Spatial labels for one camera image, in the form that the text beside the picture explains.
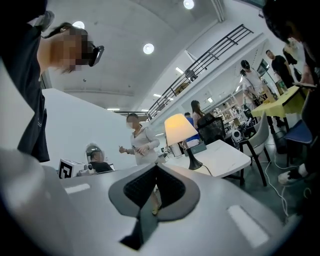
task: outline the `black shirt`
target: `black shirt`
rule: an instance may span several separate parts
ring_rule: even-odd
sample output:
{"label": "black shirt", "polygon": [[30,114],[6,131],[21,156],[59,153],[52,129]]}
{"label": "black shirt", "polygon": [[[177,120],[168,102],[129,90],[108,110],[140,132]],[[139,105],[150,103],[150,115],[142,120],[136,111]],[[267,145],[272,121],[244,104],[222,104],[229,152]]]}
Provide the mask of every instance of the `black shirt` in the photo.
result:
{"label": "black shirt", "polygon": [[14,85],[34,111],[18,150],[32,155],[39,162],[47,162],[50,160],[45,133],[47,111],[39,81],[40,66],[37,59],[41,30],[25,23],[14,31],[9,37],[7,50],[2,53],[2,59]]}
{"label": "black shirt", "polygon": [[113,171],[107,162],[90,162],[89,164],[92,165],[93,169],[95,169],[97,173]]}
{"label": "black shirt", "polygon": [[271,66],[273,70],[279,74],[285,86],[287,88],[291,87],[292,83],[294,82],[294,79],[288,71],[286,59],[281,55],[277,55],[275,56],[275,59],[272,61]]}

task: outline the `table lamp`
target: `table lamp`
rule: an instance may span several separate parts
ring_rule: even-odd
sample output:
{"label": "table lamp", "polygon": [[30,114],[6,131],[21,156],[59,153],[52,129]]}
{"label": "table lamp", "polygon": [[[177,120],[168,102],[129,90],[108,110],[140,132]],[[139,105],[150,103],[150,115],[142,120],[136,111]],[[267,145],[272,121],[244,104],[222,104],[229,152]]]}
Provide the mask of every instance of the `table lamp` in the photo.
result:
{"label": "table lamp", "polygon": [[186,151],[190,159],[190,170],[196,170],[202,166],[202,162],[199,162],[191,149],[188,147],[186,139],[198,134],[197,130],[192,124],[185,118],[183,114],[175,114],[170,116],[164,121],[165,134],[168,146],[184,141]]}

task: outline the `black chair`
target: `black chair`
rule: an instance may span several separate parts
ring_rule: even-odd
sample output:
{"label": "black chair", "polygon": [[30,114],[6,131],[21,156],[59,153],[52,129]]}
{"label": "black chair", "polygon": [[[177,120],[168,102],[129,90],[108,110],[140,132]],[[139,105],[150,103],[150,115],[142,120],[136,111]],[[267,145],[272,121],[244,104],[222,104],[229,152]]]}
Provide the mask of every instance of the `black chair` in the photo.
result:
{"label": "black chair", "polygon": [[199,135],[205,145],[217,140],[225,141],[225,126],[221,117],[214,117],[212,114],[208,113],[198,120],[197,125]]}

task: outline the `yellow board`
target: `yellow board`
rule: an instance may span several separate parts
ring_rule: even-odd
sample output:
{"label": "yellow board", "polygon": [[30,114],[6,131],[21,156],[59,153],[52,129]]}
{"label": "yellow board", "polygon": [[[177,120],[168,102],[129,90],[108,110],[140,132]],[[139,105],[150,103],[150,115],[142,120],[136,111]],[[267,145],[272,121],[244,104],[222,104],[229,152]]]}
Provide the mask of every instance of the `yellow board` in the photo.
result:
{"label": "yellow board", "polygon": [[263,103],[252,110],[252,116],[261,117],[265,112],[266,115],[270,117],[285,118],[286,114],[301,113],[305,100],[299,92],[297,93],[298,90],[299,87],[292,86],[288,89],[288,92],[282,94],[277,101],[273,103]]}

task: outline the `lamp base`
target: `lamp base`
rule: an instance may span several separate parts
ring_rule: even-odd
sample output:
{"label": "lamp base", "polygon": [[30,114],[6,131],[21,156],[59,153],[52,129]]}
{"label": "lamp base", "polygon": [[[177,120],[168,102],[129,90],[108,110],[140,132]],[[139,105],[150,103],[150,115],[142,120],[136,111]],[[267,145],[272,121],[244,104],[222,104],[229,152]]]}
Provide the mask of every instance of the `lamp base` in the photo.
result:
{"label": "lamp base", "polygon": [[187,148],[186,149],[187,153],[188,153],[188,156],[189,156],[189,159],[190,159],[190,165],[189,165],[189,170],[196,170],[196,169],[199,169],[203,164],[202,162],[199,162],[194,154],[192,153],[191,149],[190,148]]}

